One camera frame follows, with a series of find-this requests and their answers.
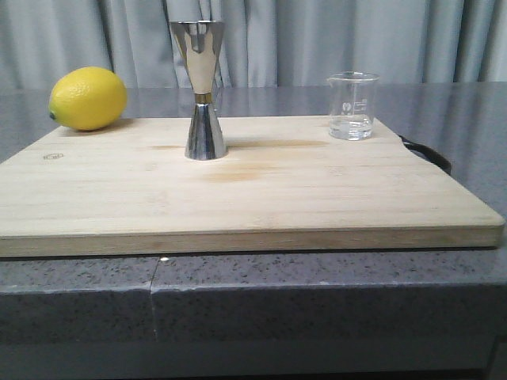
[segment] yellow lemon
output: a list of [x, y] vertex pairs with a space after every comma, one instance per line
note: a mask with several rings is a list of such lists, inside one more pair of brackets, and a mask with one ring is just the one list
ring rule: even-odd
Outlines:
[[56, 82], [49, 99], [49, 116], [81, 131], [105, 127], [118, 119], [127, 105], [125, 84], [102, 67], [82, 67]]

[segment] gray countertop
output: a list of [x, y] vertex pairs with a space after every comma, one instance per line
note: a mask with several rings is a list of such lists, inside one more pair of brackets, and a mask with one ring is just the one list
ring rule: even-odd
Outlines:
[[[48, 94], [0, 91], [0, 162], [56, 127]], [[324, 115], [328, 94], [221, 89], [216, 105], [219, 116]], [[507, 217], [506, 99], [507, 83], [382, 85], [376, 108]], [[189, 117], [192, 106], [188, 89], [133, 89], [124, 117]], [[485, 368], [507, 334], [506, 300], [505, 243], [3, 259], [0, 378]], [[63, 357], [92, 364], [48, 366]]]

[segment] cutting board edge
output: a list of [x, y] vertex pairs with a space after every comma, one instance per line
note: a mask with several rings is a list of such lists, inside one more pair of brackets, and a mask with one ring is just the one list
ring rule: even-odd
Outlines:
[[230, 253], [346, 249], [494, 248], [502, 243], [504, 225], [441, 228], [385, 227], [363, 231], [244, 231], [202, 234], [132, 234], [0, 238], [0, 257], [71, 257]]

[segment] wooden cutting board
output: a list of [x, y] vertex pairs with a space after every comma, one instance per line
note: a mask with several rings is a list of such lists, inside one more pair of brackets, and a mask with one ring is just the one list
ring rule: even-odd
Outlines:
[[0, 164], [0, 257], [493, 246], [504, 219], [379, 121], [221, 118], [225, 158], [185, 158], [189, 119], [59, 127]]

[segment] jigger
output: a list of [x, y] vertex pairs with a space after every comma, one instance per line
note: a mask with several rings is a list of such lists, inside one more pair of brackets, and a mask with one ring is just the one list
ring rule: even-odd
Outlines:
[[185, 156], [194, 160], [212, 160], [227, 154], [212, 98], [223, 26], [218, 21], [170, 23], [196, 100], [185, 149]]

